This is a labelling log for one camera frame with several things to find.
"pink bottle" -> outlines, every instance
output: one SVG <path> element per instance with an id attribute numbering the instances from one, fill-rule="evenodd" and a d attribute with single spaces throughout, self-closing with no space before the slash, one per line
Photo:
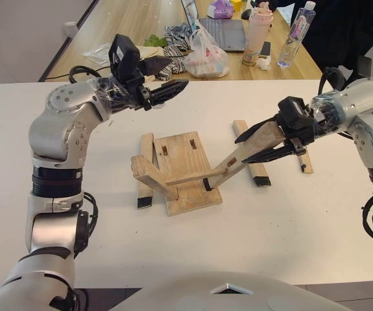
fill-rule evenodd
<path id="1" fill-rule="evenodd" d="M 252 10 L 247 30 L 247 41 L 243 55 L 243 64 L 254 66 L 258 59 L 258 54 L 263 48 L 265 38 L 272 23 L 272 12 L 268 9 L 266 2 L 264 8 Z"/>

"striped cloth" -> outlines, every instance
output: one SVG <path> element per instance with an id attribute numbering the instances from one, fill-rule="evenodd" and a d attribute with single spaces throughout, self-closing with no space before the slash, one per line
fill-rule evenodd
<path id="1" fill-rule="evenodd" d="M 186 71 L 184 62 L 185 62 L 185 56 L 183 56 L 182 52 L 175 47 L 174 45 L 168 46 L 163 48 L 163 53 L 166 57 L 170 56 L 182 56 L 182 57 L 173 57 L 172 62 L 163 68 L 162 71 L 160 71 L 155 77 L 162 81 L 168 81 L 172 77 L 172 73 L 184 73 Z"/>
<path id="2" fill-rule="evenodd" d="M 179 26 L 166 26 L 165 37 L 168 46 L 178 47 L 181 51 L 191 49 L 189 37 L 192 35 L 191 27 L 182 23 Z"/>

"wooden desk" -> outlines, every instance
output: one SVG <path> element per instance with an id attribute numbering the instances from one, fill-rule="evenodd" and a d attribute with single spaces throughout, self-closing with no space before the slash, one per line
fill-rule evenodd
<path id="1" fill-rule="evenodd" d="M 197 0 L 196 2 L 200 16 L 205 16 L 211 0 Z M 234 18 L 240 17 L 240 12 L 234 14 Z M 187 21 L 180 0 L 102 0 L 94 8 L 49 76 L 66 74 L 75 65 L 99 68 L 82 53 L 91 51 L 103 43 L 112 42 L 117 33 L 129 36 L 136 45 L 143 45 L 145 38 L 150 34 L 162 37 L 164 26 L 179 25 L 181 22 Z M 247 28 L 248 21 L 243 22 Z M 243 53 L 231 52 L 228 53 L 231 71 L 220 80 L 319 79 L 320 69 L 304 47 L 299 49 L 290 68 L 281 68 L 276 65 L 288 32 L 289 26 L 279 11 L 275 11 L 272 27 L 267 35 L 267 41 L 271 42 L 271 69 L 262 71 L 260 68 L 242 65 Z M 110 71 L 104 70 L 101 74 L 108 75 Z M 189 73 L 173 75 L 173 78 L 200 80 Z M 68 81 L 68 79 L 63 77 L 56 81 Z"/>

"black rubber foot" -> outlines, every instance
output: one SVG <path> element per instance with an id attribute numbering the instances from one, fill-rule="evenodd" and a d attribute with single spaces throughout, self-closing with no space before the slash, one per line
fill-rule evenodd
<path id="1" fill-rule="evenodd" d="M 256 183 L 256 185 L 259 187 L 270 187 L 271 186 L 271 181 L 268 176 L 267 177 L 256 176 L 253 178 L 253 180 Z"/>
<path id="2" fill-rule="evenodd" d="M 210 183 L 209 183 L 207 178 L 204 178 L 204 185 L 205 185 L 206 191 L 211 191 L 212 190 L 212 188 L 210 186 Z"/>
<path id="3" fill-rule="evenodd" d="M 147 196 L 145 198 L 138 198 L 137 199 L 137 208 L 138 209 L 145 209 L 146 207 L 152 206 L 152 197 Z"/>

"laptop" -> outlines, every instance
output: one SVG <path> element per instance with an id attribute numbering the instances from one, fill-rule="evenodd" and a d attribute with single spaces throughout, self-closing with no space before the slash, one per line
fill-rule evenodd
<path id="1" fill-rule="evenodd" d="M 181 0 L 187 21 L 192 30 L 196 29 L 195 20 L 199 19 L 202 26 L 213 36 L 219 47 L 226 52 L 242 52 L 245 48 L 245 33 L 243 22 L 239 19 L 199 18 L 195 0 Z"/>

